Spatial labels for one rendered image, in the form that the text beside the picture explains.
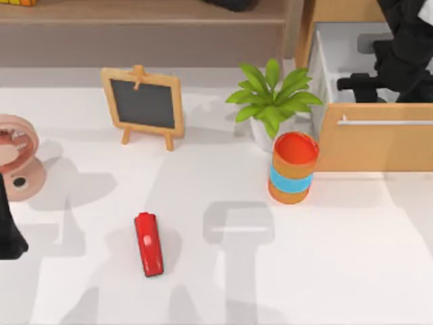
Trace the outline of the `pale wooden drawer front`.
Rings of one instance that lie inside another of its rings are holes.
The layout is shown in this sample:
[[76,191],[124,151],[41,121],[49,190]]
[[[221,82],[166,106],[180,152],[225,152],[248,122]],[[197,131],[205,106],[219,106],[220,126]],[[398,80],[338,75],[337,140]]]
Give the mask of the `pale wooden drawer front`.
[[320,172],[433,172],[433,126],[344,126],[350,120],[433,120],[433,104],[329,104]]

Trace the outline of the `pale wooden cupboard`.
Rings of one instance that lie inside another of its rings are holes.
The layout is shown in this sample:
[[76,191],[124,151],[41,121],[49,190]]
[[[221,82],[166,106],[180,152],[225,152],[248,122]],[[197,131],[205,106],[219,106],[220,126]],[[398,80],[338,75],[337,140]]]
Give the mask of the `pale wooden cupboard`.
[[294,61],[297,68],[309,63],[315,23],[384,22],[376,0],[303,0]]

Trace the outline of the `green plant in white pot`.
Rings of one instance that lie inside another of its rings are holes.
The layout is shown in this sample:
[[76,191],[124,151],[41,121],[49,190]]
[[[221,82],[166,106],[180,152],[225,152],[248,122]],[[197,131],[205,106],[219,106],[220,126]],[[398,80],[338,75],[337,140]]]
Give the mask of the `green plant in white pot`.
[[249,121],[256,145],[265,152],[272,150],[281,134],[294,130],[298,113],[311,113],[313,106],[322,104],[309,91],[313,79],[308,68],[295,68],[282,76],[280,64],[274,58],[268,60],[264,72],[247,63],[239,67],[245,79],[225,102],[240,107],[235,122]]

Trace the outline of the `stack of coloured rings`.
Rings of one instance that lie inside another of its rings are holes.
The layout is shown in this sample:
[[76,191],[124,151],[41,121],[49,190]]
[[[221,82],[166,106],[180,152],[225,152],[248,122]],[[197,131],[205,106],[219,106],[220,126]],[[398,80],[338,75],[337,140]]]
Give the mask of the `stack of coloured rings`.
[[309,193],[319,155],[318,143],[300,131],[280,135],[274,145],[268,191],[283,204],[296,204]]

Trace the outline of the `black object on shelf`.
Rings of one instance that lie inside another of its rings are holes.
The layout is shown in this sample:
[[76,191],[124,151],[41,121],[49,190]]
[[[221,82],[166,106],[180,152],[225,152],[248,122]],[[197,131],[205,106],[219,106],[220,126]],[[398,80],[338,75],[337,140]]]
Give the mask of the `black object on shelf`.
[[259,0],[203,0],[205,3],[225,8],[231,12],[246,12],[253,9]]

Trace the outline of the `wooden framed blackboard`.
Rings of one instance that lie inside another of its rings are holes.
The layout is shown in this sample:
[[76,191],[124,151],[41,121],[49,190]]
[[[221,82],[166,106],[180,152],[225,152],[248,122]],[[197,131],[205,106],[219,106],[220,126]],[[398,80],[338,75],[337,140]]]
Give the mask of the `wooden framed blackboard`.
[[122,144],[137,131],[161,135],[166,149],[174,150],[174,138],[185,133],[178,77],[148,73],[135,65],[132,70],[102,68],[101,81],[112,123],[123,130]]

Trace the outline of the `brown wooden open shelf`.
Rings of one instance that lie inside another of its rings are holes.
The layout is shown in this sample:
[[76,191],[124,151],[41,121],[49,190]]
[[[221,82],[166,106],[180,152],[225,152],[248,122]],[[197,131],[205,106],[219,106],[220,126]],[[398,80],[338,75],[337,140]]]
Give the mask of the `brown wooden open shelf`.
[[204,0],[0,0],[0,66],[232,67],[279,57],[288,0],[231,12]]

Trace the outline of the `red stapler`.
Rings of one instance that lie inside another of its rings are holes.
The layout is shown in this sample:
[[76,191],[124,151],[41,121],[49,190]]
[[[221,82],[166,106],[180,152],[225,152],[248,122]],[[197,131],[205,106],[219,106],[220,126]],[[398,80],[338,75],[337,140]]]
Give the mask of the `red stapler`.
[[147,278],[164,272],[162,249],[155,214],[142,212],[134,219],[139,254]]

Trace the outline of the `pink desk fan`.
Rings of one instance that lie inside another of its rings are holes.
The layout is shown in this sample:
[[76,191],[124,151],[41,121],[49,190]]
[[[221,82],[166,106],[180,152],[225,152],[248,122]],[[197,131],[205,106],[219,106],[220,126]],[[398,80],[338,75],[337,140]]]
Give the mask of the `pink desk fan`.
[[26,119],[0,114],[0,174],[12,202],[28,200],[44,186],[46,172],[36,157],[39,137]]

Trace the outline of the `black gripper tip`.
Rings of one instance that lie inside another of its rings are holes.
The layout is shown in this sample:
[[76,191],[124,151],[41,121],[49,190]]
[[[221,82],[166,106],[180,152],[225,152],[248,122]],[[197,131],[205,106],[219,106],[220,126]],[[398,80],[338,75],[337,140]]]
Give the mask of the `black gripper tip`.
[[28,249],[29,245],[10,211],[4,178],[0,173],[0,260],[19,259]]

